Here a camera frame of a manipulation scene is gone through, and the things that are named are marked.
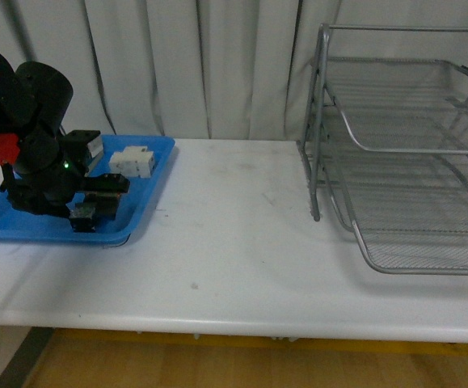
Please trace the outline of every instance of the wire mesh tray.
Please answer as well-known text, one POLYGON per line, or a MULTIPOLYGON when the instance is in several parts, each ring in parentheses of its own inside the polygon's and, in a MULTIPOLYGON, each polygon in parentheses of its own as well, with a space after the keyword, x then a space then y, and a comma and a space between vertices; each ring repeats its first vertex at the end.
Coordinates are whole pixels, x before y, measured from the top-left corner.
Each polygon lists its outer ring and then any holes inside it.
POLYGON ((369 153, 340 119, 326 127, 327 186, 367 263, 386 273, 468 275, 468 157, 369 153))
POLYGON ((468 69, 447 61, 330 58, 327 92, 363 150, 468 154, 468 69))

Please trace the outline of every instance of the robotic arm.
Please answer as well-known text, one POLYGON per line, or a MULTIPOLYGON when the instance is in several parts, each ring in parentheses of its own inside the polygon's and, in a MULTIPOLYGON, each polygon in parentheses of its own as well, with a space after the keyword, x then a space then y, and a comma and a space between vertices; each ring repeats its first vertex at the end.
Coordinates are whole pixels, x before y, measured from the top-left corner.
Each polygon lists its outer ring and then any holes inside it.
POLYGON ((88 145, 100 133, 61 134, 72 95, 70 82, 52 67, 29 61, 13 71, 0 54, 0 190, 14 209, 69 218, 76 231, 92 231, 98 217, 115 217, 129 181, 116 174, 86 177, 93 156, 88 145), (76 192, 86 199, 70 211, 66 204, 76 192))

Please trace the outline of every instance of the metal desk organizer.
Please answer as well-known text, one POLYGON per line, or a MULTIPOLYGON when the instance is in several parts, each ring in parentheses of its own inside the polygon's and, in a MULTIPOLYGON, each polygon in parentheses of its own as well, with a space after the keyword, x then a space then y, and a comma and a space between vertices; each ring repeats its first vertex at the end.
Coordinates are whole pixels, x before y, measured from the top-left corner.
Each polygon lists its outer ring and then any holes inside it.
POLYGON ((336 29, 468 28, 323 24, 298 142, 315 221, 318 184, 325 183, 371 268, 468 275, 468 68, 438 60, 329 58, 336 29))

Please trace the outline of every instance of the metal frame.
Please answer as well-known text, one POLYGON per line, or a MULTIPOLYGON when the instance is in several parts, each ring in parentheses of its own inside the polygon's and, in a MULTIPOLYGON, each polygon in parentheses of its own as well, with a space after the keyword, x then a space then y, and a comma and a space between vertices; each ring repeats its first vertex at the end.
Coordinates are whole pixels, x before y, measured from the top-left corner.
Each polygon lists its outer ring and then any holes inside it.
MULTIPOLYGON (((348 134, 352 141, 361 149, 369 152, 386 152, 386 153, 405 153, 405 154, 460 154, 465 155, 468 158, 468 149, 466 147, 458 148, 459 140, 456 138, 449 137, 450 141, 456 145, 456 149, 450 150, 429 150, 429 149, 371 149, 369 147, 364 147, 361 143, 358 142, 351 128, 351 122, 349 115, 345 111, 343 105, 336 98, 336 94, 333 90, 332 85, 327 81, 327 62, 328 62, 328 51, 329 44, 331 40, 331 34, 333 30, 363 30, 363 31, 403 31, 403 32, 468 32, 468 27, 394 27, 394 26, 357 26, 357 25, 328 25, 322 24, 318 30, 318 39, 316 42, 316 48, 313 59, 313 69, 311 72, 310 78, 310 88, 309 95, 306 106, 306 117, 304 119, 303 130, 301 140, 297 143, 299 152, 304 162, 306 169, 306 177, 309 184, 309 194, 311 200, 311 213, 315 221, 320 220, 320 211, 318 205, 317 197, 317 187, 318 187, 318 169, 323 167, 323 152, 322 152, 322 142, 328 139, 327 131, 324 127, 325 114, 324 109, 326 107, 326 93, 328 98, 331 100, 332 105, 337 109, 339 116, 344 122, 344 126, 348 131, 348 134), (316 109, 316 115, 314 116, 313 122, 311 122, 313 108, 316 109), (308 141, 312 142, 314 152, 312 155, 307 155, 306 153, 306 144, 308 141)), ((379 61, 393 61, 386 59, 379 59, 379 61)), ((456 71, 464 74, 468 77, 468 68, 465 66, 456 66, 449 63, 456 71)), ((468 105, 468 96, 464 102, 465 105, 468 105)), ((452 128, 457 122, 461 119, 462 114, 459 112, 457 116, 453 119, 453 123, 450 125, 452 128)), ((339 171, 337 164, 335 163, 336 174, 341 177, 340 180, 343 181, 343 172, 339 171)), ((360 228, 357 223, 356 214, 354 214, 354 209, 350 205, 350 195, 348 189, 344 183, 340 184, 340 189, 343 194, 345 209, 347 210, 348 217, 350 219, 351 225, 347 225, 344 222, 342 216, 343 212, 340 208, 342 204, 335 198, 333 192, 333 183, 331 182, 331 177, 329 176, 329 171, 324 168, 325 182, 327 184, 327 190, 331 198, 331 202, 334 206, 336 216, 339 218, 339 221, 342 223, 345 229, 352 231, 356 240, 360 246, 362 255, 365 258, 367 264, 379 271, 386 273, 401 273, 401 274, 449 274, 449 275, 468 275, 468 269, 444 269, 439 270, 435 268, 431 269, 418 269, 418 268, 401 268, 397 270, 388 270, 378 267, 371 258, 369 257, 369 251, 366 246, 366 242, 361 234, 360 228)))

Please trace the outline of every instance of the wooden floor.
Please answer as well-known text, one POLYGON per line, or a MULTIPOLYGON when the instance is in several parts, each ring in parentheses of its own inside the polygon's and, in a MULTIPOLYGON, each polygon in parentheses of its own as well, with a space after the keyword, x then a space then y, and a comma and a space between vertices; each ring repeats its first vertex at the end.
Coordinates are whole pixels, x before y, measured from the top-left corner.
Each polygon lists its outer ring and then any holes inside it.
POLYGON ((25 384, 468 387, 468 345, 58 331, 25 384))

